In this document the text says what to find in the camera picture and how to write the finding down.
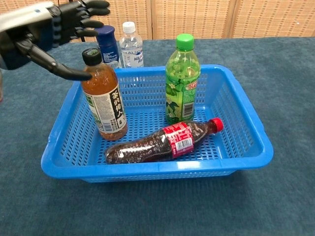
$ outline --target woven rattan panel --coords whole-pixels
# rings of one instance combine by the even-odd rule
[[[31,5],[43,0],[1,0],[0,14],[13,9]],[[115,27],[115,37],[117,40],[123,33],[123,22],[134,21],[137,33],[143,39],[152,39],[152,21],[151,21],[151,1],[150,0],[109,0],[111,14],[108,16],[94,16],[106,25]],[[86,37],[87,41],[95,41],[95,37]]]
[[[227,37],[233,0],[152,0],[153,39]]]
[[[231,37],[312,36],[315,0],[237,0]]]

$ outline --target table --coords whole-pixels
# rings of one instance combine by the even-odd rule
[[[94,43],[51,51],[83,68]],[[41,155],[72,82],[30,63],[4,72],[0,103],[1,235],[315,234],[315,38],[196,40],[202,64],[232,70],[274,147],[261,169],[227,177],[90,184],[46,176]],[[145,41],[145,66],[173,40]]]

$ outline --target green bottle label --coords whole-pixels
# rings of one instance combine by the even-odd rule
[[[193,118],[198,78],[181,80],[166,75],[166,119],[170,124]]]

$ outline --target green bottle cap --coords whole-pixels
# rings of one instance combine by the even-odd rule
[[[188,33],[179,34],[176,38],[176,48],[179,51],[188,52],[193,49],[193,36]]]

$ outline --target bottle lid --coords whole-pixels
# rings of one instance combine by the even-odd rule
[[[82,58],[85,65],[93,66],[102,62],[102,55],[98,48],[89,48],[82,52]]]
[[[96,36],[99,46],[109,47],[116,45],[115,39],[115,28],[112,26],[103,26],[101,28],[95,28],[95,31],[98,33]]]
[[[188,52],[193,49],[194,38],[191,34],[182,33],[176,37],[176,48],[179,51]]]
[[[123,23],[123,32],[125,33],[133,33],[136,31],[136,26],[132,21],[126,21]]]
[[[223,122],[220,118],[213,118],[211,121],[216,125],[217,133],[223,130]]]

